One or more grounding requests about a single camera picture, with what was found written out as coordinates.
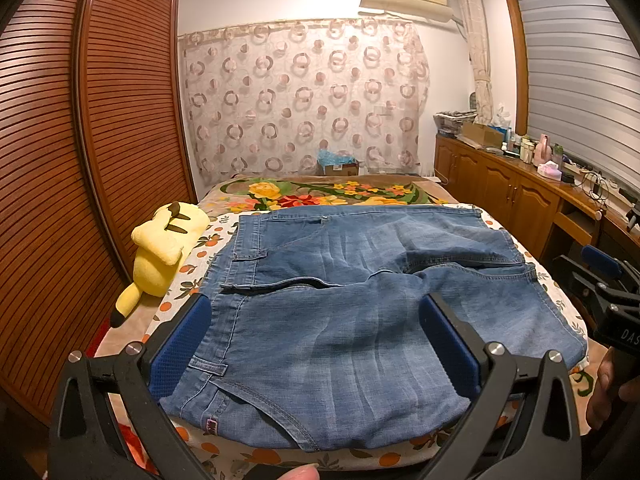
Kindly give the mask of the person's right hand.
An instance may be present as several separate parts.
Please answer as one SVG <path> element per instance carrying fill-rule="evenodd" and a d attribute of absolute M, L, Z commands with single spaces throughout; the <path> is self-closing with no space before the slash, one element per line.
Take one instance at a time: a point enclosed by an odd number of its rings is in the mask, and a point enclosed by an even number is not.
<path fill-rule="evenodd" d="M 611 416 L 615 400 L 639 402 L 639 362 L 628 354 L 609 348 L 598 368 L 598 379 L 587 405 L 586 419 L 598 430 Z"/>

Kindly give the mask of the person's left hand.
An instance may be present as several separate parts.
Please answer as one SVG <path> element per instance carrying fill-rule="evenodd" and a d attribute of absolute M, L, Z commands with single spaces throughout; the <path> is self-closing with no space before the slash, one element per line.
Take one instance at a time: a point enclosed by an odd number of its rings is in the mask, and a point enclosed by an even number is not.
<path fill-rule="evenodd" d="M 320 474 L 316 464 L 296 467 L 281 476 L 279 480 L 319 480 Z"/>

